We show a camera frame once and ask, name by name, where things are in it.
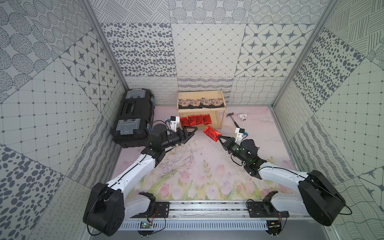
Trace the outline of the red tea bag two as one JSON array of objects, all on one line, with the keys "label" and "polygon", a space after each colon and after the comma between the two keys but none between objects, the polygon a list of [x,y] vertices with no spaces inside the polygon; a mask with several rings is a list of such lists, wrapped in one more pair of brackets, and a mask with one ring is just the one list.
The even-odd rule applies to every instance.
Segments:
[{"label": "red tea bag two", "polygon": [[196,126],[197,125],[197,120],[195,115],[188,116],[188,123],[189,126]]}]

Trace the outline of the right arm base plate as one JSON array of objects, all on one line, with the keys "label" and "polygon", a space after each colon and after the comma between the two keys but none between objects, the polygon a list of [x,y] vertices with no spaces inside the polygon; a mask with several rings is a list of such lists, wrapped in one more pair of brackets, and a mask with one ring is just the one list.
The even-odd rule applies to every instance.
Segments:
[{"label": "right arm base plate", "polygon": [[264,203],[260,201],[248,200],[246,201],[246,208],[249,212],[250,218],[288,218],[288,212],[277,211],[271,203]]}]

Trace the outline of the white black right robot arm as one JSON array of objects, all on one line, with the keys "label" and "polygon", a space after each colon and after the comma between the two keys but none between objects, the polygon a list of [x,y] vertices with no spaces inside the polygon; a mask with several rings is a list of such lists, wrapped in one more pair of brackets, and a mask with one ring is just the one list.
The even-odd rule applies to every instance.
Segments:
[{"label": "white black right robot arm", "polygon": [[247,201],[250,215],[282,219],[293,212],[310,216],[323,226],[331,226],[339,215],[343,215],[344,209],[348,210],[347,216],[352,215],[351,207],[323,173],[317,170],[298,172],[274,165],[258,155],[259,148],[253,140],[240,144],[233,137],[219,136],[218,140],[232,160],[239,160],[237,165],[250,177],[291,190],[288,194],[271,191],[260,204]]}]

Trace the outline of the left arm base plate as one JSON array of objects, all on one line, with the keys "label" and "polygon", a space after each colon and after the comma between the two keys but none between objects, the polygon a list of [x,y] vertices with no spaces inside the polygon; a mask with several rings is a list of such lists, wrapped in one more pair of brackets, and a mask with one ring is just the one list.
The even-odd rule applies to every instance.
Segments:
[{"label": "left arm base plate", "polygon": [[170,211],[170,202],[156,202],[154,206],[154,210],[150,213],[141,213],[133,216],[133,219],[137,218],[145,218],[145,219],[152,219],[152,218],[168,218],[169,211]]}]

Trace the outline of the floral tea bag four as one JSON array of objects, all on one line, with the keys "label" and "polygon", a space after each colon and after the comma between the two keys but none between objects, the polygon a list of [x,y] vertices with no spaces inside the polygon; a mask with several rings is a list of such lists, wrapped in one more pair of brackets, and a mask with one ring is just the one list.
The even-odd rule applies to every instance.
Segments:
[{"label": "floral tea bag four", "polygon": [[211,99],[212,108],[223,108],[225,106],[225,101],[222,98]]}]

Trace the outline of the red tea bag four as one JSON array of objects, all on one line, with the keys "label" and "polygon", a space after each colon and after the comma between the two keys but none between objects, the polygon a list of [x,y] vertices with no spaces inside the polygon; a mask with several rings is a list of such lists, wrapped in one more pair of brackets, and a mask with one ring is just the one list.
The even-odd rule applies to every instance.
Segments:
[{"label": "red tea bag four", "polygon": [[211,119],[211,116],[209,114],[202,115],[202,117],[203,117],[204,125],[212,124],[212,119]]}]

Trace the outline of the red tea bag one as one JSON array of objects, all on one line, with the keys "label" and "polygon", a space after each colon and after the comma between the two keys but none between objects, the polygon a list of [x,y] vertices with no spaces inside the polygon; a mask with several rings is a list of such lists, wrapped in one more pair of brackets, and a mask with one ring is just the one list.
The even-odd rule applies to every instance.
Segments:
[{"label": "red tea bag one", "polygon": [[189,120],[187,117],[180,117],[180,123],[182,126],[187,126],[187,127],[190,126]]}]

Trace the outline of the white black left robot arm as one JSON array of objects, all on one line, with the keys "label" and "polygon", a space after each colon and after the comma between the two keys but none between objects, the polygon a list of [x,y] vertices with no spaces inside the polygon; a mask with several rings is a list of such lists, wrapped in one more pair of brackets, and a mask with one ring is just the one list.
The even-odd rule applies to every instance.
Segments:
[{"label": "white black left robot arm", "polygon": [[87,228],[110,237],[126,219],[159,214],[153,194],[140,192],[135,198],[127,200],[126,197],[147,173],[158,166],[167,148],[187,143],[197,130],[197,127],[189,126],[170,130],[165,124],[155,125],[150,133],[150,143],[130,167],[106,184],[93,186],[83,216]]}]

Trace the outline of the floral tea bag three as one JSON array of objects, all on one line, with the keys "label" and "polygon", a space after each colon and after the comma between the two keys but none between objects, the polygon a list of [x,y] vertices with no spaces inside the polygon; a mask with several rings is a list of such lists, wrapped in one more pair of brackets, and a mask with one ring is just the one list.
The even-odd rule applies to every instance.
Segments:
[{"label": "floral tea bag three", "polygon": [[200,107],[201,108],[212,108],[212,100],[207,98],[201,98],[200,100]]}]

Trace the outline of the floral tea bag one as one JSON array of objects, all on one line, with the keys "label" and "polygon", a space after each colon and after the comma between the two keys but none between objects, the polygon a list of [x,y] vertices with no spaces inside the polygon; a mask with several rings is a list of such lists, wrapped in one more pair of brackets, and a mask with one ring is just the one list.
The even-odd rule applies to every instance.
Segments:
[{"label": "floral tea bag one", "polygon": [[191,109],[191,100],[190,99],[179,99],[178,100],[178,109]]}]

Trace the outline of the floral tea bag two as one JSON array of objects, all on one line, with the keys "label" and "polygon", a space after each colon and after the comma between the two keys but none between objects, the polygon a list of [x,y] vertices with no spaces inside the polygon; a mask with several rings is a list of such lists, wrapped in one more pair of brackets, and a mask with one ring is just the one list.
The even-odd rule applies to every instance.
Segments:
[{"label": "floral tea bag two", "polygon": [[189,108],[190,109],[201,109],[201,99],[190,99],[189,101]]}]

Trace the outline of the red tea bag three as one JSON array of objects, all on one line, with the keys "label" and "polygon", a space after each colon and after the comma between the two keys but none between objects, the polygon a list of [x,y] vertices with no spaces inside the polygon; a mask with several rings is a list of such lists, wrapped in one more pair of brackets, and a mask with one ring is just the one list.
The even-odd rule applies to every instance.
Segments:
[{"label": "red tea bag three", "polygon": [[197,125],[204,124],[204,117],[203,117],[203,115],[195,115],[195,118],[196,118],[196,124]]}]

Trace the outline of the red tea bag five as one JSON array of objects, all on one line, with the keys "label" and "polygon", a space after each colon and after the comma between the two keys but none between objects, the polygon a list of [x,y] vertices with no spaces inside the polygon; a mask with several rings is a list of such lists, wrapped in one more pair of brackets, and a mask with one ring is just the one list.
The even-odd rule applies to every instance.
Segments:
[{"label": "red tea bag five", "polygon": [[207,126],[203,132],[206,136],[208,136],[210,139],[212,139],[215,142],[219,140],[219,136],[222,136],[222,134],[218,132],[216,129],[214,129],[212,126]]}]

